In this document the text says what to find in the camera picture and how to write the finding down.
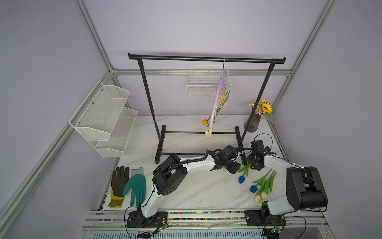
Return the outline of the orange tulip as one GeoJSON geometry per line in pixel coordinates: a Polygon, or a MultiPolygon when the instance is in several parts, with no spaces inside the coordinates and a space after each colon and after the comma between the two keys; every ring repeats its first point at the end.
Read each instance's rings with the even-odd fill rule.
{"type": "Polygon", "coordinates": [[[210,125],[214,125],[216,120],[216,116],[209,116],[208,118],[202,121],[202,125],[209,127],[210,125]]]}

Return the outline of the purple clip hanger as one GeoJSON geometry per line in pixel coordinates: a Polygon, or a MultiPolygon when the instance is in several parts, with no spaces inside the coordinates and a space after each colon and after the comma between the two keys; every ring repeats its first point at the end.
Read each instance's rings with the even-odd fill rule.
{"type": "MultiPolygon", "coordinates": [[[[224,59],[223,60],[223,66],[222,66],[222,72],[221,72],[219,84],[218,84],[218,87],[217,87],[216,96],[215,96],[215,99],[214,99],[211,116],[216,116],[217,117],[217,115],[218,115],[217,109],[219,107],[218,106],[219,95],[220,95],[220,93],[225,92],[226,80],[227,80],[227,70],[225,69],[225,59],[224,59]]],[[[209,130],[210,130],[211,136],[213,134],[213,128],[214,128],[214,125],[210,125],[209,126],[209,130]]]]}

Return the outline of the black clothes rack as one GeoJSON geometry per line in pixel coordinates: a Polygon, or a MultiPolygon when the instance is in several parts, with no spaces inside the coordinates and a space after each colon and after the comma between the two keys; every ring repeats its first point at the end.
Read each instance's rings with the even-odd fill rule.
{"type": "MultiPolygon", "coordinates": [[[[156,156],[155,156],[155,159],[154,159],[154,162],[156,164],[159,164],[160,162],[160,158],[161,158],[161,155],[167,155],[169,153],[164,153],[162,152],[163,150],[163,144],[164,144],[164,139],[165,139],[165,135],[166,135],[166,126],[162,126],[162,129],[161,129],[161,132],[159,132],[159,127],[158,127],[158,124],[157,124],[157,121],[156,121],[156,117],[155,117],[155,112],[154,112],[154,107],[153,107],[153,104],[152,104],[152,99],[151,99],[151,95],[150,95],[150,90],[149,90],[149,86],[148,86],[148,82],[147,82],[147,77],[146,77],[146,73],[145,73],[145,69],[144,69],[144,64],[143,64],[143,60],[166,60],[166,61],[198,61],[198,62],[223,62],[223,70],[222,70],[222,75],[224,74],[224,64],[226,62],[229,62],[229,63],[234,63],[234,62],[237,62],[237,63],[269,63],[269,67],[268,67],[268,70],[266,72],[266,76],[265,76],[265,79],[262,83],[262,86],[259,90],[259,93],[258,93],[258,96],[256,98],[256,101],[255,103],[258,104],[261,97],[262,97],[262,94],[266,88],[266,85],[269,81],[269,78],[271,76],[271,73],[272,71],[274,70],[274,67],[276,64],[284,64],[285,61],[286,61],[286,58],[235,58],[235,57],[228,57],[228,58],[225,58],[225,57],[205,57],[205,56],[160,56],[160,55],[141,55],[141,54],[131,54],[131,53],[128,53],[128,58],[130,60],[137,60],[138,62],[138,66],[139,66],[139,69],[140,69],[140,73],[141,73],[141,76],[142,76],[142,80],[143,80],[143,83],[144,83],[144,88],[145,88],[145,92],[146,92],[146,96],[147,96],[147,99],[148,99],[148,104],[149,104],[149,107],[150,107],[150,112],[151,112],[151,116],[153,118],[153,122],[154,122],[154,125],[155,125],[155,129],[156,129],[156,132],[157,132],[157,136],[158,136],[158,147],[157,147],[157,152],[156,152],[156,156]]],[[[214,101],[214,107],[213,107],[213,113],[211,115],[211,121],[210,121],[210,124],[209,124],[209,129],[211,131],[212,129],[212,123],[213,123],[213,120],[215,118],[215,112],[216,112],[216,107],[217,107],[217,100],[218,100],[218,95],[216,95],[215,97],[215,101],[214,101]]],[[[242,135],[240,135],[240,130],[238,127],[235,127],[235,135],[236,135],[236,140],[237,140],[237,144],[238,146],[243,146],[243,140],[245,138],[245,135],[248,131],[248,128],[249,128],[249,124],[246,125],[246,127],[244,128],[244,132],[242,135]]]]}

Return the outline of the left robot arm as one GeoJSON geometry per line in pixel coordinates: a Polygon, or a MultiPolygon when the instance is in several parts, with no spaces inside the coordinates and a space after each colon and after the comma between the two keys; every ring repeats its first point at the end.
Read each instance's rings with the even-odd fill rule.
{"type": "Polygon", "coordinates": [[[237,157],[238,151],[231,145],[223,150],[207,150],[204,155],[194,158],[181,158],[177,154],[171,154],[153,171],[153,191],[137,209],[140,220],[144,221],[156,215],[164,196],[175,192],[189,174],[222,168],[235,174],[240,169],[240,163],[236,162],[237,157]]]}

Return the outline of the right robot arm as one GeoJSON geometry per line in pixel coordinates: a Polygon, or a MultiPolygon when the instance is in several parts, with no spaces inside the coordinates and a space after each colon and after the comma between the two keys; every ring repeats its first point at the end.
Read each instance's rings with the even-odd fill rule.
{"type": "Polygon", "coordinates": [[[247,162],[255,170],[267,167],[286,179],[286,194],[262,203],[264,216],[284,215],[298,210],[314,211],[326,208],[328,198],[318,169],[303,167],[267,151],[261,140],[251,142],[252,152],[247,162]]]}

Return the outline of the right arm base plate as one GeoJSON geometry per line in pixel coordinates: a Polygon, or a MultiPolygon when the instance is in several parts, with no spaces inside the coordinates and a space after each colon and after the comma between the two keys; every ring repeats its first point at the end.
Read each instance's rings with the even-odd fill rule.
{"type": "Polygon", "coordinates": [[[286,226],[285,218],[281,215],[271,215],[261,210],[244,211],[246,224],[254,226],[286,226]]]}

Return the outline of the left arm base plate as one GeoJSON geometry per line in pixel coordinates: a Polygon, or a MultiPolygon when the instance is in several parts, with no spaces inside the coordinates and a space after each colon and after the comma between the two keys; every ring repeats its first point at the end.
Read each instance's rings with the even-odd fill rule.
{"type": "Polygon", "coordinates": [[[168,221],[168,212],[157,212],[154,216],[144,217],[141,211],[128,213],[127,228],[159,228],[168,221]]]}

